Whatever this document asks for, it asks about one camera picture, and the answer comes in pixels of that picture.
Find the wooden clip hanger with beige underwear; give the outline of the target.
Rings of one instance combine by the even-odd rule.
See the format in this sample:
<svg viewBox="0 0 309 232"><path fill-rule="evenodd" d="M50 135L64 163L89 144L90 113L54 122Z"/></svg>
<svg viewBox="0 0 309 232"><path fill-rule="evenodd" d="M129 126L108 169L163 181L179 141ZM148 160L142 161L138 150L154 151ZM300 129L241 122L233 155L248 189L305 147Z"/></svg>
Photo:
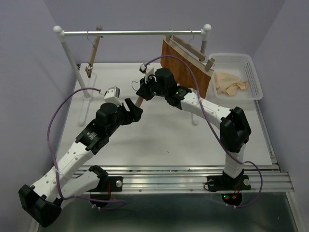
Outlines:
<svg viewBox="0 0 309 232"><path fill-rule="evenodd" d="M133 80L133 81L131 82L131 87L132 87L132 89L133 89L135 92L137 92L137 90L135 89L134 84L137 84L137 83L138 83L138 82L135 81L135 80ZM141 105L142 105L142 103L143 103L143 101L144 101L144 98L142 98L141 96L138 96L135 105L136 105L138 108L140 108Z"/></svg>

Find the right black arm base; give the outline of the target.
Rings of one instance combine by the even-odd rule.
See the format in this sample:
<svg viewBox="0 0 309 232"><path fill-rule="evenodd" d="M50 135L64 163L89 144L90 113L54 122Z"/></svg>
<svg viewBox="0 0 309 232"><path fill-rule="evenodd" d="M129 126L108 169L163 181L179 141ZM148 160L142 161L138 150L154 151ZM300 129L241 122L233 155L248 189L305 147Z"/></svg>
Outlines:
<svg viewBox="0 0 309 232"><path fill-rule="evenodd" d="M225 175L213 175L207 177L203 187L209 192L222 191L221 198L224 203L237 207L242 202L241 191L251 190L251 183L247 175L235 179Z"/></svg>

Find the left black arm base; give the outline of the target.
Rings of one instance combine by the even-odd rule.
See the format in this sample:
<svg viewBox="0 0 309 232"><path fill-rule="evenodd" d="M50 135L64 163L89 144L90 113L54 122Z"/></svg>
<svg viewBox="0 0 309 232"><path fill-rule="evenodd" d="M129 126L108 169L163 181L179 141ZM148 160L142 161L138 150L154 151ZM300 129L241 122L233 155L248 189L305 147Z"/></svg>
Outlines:
<svg viewBox="0 0 309 232"><path fill-rule="evenodd" d="M98 185L88 190L89 200L93 209L99 211L114 210L126 205L125 200L112 198L112 193L121 192L123 188L122 176L108 176L100 180Z"/></svg>

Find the beige underwear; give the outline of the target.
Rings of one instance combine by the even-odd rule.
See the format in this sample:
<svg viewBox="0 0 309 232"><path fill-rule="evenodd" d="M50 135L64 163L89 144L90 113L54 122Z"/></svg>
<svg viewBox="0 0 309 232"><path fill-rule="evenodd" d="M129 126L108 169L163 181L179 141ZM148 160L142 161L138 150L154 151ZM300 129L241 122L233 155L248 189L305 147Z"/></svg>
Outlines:
<svg viewBox="0 0 309 232"><path fill-rule="evenodd" d="M218 94L235 96L238 90L246 90L248 81L242 81L238 76L227 72L216 72L214 74L215 86Z"/></svg>

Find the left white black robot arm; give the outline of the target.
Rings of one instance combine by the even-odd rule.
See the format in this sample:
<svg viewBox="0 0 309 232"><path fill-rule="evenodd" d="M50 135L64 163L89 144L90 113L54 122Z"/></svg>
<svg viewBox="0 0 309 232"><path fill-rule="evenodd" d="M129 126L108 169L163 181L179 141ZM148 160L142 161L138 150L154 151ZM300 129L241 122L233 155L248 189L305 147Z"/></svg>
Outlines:
<svg viewBox="0 0 309 232"><path fill-rule="evenodd" d="M88 160L93 158L120 127L138 122L143 110L130 98L116 105L107 102L97 110L95 118L76 137L66 154L32 185L23 185L18 191L22 208L42 227L56 221L65 201L79 198L91 189L107 186L107 172L95 165L74 181L70 178Z"/></svg>

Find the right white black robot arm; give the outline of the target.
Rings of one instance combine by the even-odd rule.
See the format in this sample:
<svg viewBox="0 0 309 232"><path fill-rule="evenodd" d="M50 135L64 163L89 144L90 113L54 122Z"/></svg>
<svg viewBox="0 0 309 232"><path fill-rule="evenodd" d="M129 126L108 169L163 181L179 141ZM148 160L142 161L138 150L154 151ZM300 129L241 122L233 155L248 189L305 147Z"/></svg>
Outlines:
<svg viewBox="0 0 309 232"><path fill-rule="evenodd" d="M210 124L210 128L219 130L219 144L226 153L222 183L228 189L237 186L243 170L244 149L252 133L244 111L239 107L222 107L199 97L196 92L178 85L167 68L141 66L140 72L144 77L136 92L138 96L146 101L155 96L162 97L169 105L199 116Z"/></svg>

